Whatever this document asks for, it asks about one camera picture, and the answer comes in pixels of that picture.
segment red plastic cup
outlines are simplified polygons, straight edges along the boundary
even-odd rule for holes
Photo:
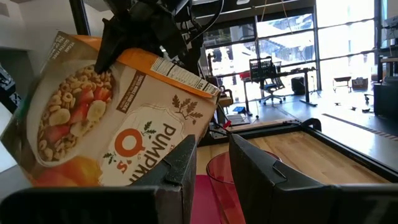
[[[267,153],[280,160],[275,154]],[[229,152],[224,152],[212,158],[207,164],[206,172],[216,193],[221,222],[229,224],[246,223],[232,178]]]

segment cereal box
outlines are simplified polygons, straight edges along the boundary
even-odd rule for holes
[[[2,136],[35,186],[130,185],[213,116],[217,87],[141,49],[96,73],[100,44],[58,33]]]

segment table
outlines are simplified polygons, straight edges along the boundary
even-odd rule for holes
[[[318,104],[312,103],[310,101],[310,92],[308,90],[308,72],[312,72],[315,70],[316,69],[313,67],[312,68],[296,69],[296,70],[292,70],[290,72],[280,72],[276,75],[276,77],[280,78],[280,77],[286,77],[288,75],[296,75],[296,74],[304,73],[305,100],[300,100],[300,101],[302,103],[308,104],[310,106],[317,106]],[[264,86],[264,80],[260,81],[260,86]],[[244,79],[242,79],[242,81],[243,81],[243,88],[244,88],[244,99],[245,99],[245,103],[246,103],[246,114],[248,116],[252,116],[253,114],[250,112],[250,109],[249,109],[248,94],[246,92],[246,83],[251,82],[251,78],[244,78]]]

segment nutrition label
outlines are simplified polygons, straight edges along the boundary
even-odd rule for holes
[[[165,75],[180,83],[204,91],[213,96],[216,96],[220,92],[217,87],[208,83],[206,80],[196,76],[192,72],[188,72],[185,69],[180,68],[178,65],[175,65],[164,58],[158,58],[150,69],[156,73]]]

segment banana slice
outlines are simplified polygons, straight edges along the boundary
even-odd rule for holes
[[[70,127],[70,133],[76,137],[82,137],[88,131],[86,123],[77,122]]]
[[[106,103],[102,100],[95,100],[91,103],[90,108],[87,112],[87,120],[89,121],[97,121],[99,120],[105,113]]]
[[[62,108],[52,113],[49,118],[49,125],[55,126],[59,124],[65,124],[70,119],[69,110]]]

